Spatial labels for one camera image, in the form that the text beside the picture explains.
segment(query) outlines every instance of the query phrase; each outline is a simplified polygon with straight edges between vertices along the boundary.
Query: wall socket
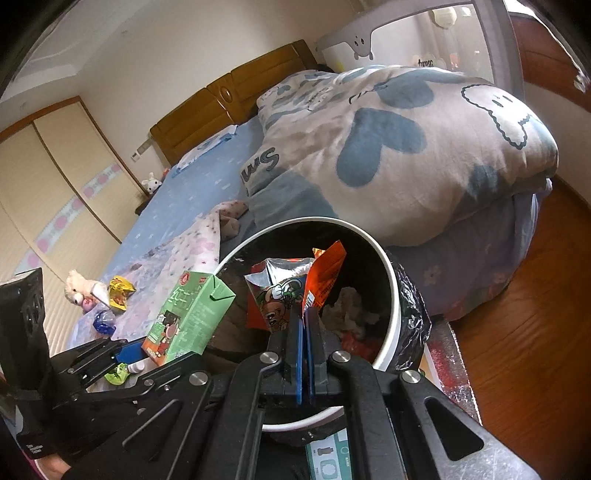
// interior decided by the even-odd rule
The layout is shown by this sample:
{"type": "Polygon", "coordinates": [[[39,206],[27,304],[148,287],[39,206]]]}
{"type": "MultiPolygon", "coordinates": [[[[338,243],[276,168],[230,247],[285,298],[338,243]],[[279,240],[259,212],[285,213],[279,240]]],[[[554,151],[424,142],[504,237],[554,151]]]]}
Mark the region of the wall socket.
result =
{"type": "Polygon", "coordinates": [[[147,139],[144,143],[142,143],[137,148],[137,150],[131,154],[131,160],[138,161],[139,158],[142,156],[142,153],[144,153],[150,147],[150,145],[152,145],[152,138],[151,137],[149,137],[149,139],[147,139]]]}

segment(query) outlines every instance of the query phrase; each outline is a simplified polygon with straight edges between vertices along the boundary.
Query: white trash can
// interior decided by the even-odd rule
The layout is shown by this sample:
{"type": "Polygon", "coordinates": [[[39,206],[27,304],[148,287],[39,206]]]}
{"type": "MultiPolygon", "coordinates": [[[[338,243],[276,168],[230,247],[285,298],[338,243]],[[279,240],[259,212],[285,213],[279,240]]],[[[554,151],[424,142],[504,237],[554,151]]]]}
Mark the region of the white trash can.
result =
{"type": "MultiPolygon", "coordinates": [[[[324,217],[287,220],[264,229],[230,252],[215,274],[236,293],[236,299],[218,329],[222,331],[225,328],[222,323],[228,321],[226,317],[229,315],[244,315],[245,322],[250,293],[243,276],[250,273],[253,265],[266,258],[311,257],[312,248],[327,249],[337,240],[342,242],[347,256],[327,303],[333,303],[340,289],[349,286],[356,288],[361,295],[364,309],[372,311],[373,306],[375,313],[389,311],[389,322],[382,322],[385,323],[384,342],[374,361],[375,369],[385,371],[394,357],[400,335],[398,283],[390,260],[379,244],[360,228],[342,220],[324,217]]],[[[254,333],[246,330],[245,334],[254,333]]],[[[215,346],[216,333],[210,345],[215,346]]],[[[265,347],[266,343],[262,343],[261,351],[265,347]]],[[[270,423],[266,416],[263,432],[309,430],[338,419],[343,415],[343,408],[331,407],[311,413],[285,423],[281,420],[275,423],[276,419],[270,423]]]]}

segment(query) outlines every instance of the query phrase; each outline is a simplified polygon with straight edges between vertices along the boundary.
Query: metal bolt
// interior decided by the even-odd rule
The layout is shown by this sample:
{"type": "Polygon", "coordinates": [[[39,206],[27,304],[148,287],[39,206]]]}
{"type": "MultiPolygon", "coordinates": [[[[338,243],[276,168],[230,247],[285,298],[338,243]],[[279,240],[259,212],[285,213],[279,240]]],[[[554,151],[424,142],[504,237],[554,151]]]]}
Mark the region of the metal bolt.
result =
{"type": "Polygon", "coordinates": [[[331,356],[335,362],[340,364],[345,364],[351,360],[351,354],[345,350],[337,350],[336,352],[333,352],[331,356]]]}
{"type": "Polygon", "coordinates": [[[421,380],[421,374],[416,370],[405,370],[402,372],[402,379],[406,383],[419,383],[421,380]]]}
{"type": "Polygon", "coordinates": [[[191,374],[191,376],[189,376],[189,383],[191,385],[195,385],[196,387],[205,385],[208,380],[209,377],[205,372],[195,372],[194,374],[191,374]]]}
{"type": "Polygon", "coordinates": [[[279,355],[277,355],[275,352],[263,352],[261,353],[259,359],[264,364],[272,365],[279,361],[279,355]]]}

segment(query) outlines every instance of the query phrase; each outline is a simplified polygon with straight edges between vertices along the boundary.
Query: ceiling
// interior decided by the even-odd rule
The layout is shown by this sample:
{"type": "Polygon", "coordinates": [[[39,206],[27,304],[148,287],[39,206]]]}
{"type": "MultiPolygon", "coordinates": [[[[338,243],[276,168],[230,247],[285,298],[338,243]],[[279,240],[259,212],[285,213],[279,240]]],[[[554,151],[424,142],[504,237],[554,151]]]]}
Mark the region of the ceiling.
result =
{"type": "Polygon", "coordinates": [[[79,0],[40,37],[0,102],[43,83],[75,76],[126,20],[157,1],[79,0]]]}

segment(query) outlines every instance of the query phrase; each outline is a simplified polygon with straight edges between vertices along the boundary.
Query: wooden floor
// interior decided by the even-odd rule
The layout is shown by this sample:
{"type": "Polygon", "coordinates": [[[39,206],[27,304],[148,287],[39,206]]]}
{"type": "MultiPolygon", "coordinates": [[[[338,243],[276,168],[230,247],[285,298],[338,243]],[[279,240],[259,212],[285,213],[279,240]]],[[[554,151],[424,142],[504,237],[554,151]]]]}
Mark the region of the wooden floor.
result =
{"type": "Polygon", "coordinates": [[[591,211],[556,183],[508,289],[452,324],[484,426],[544,480],[591,479],[591,211]]]}

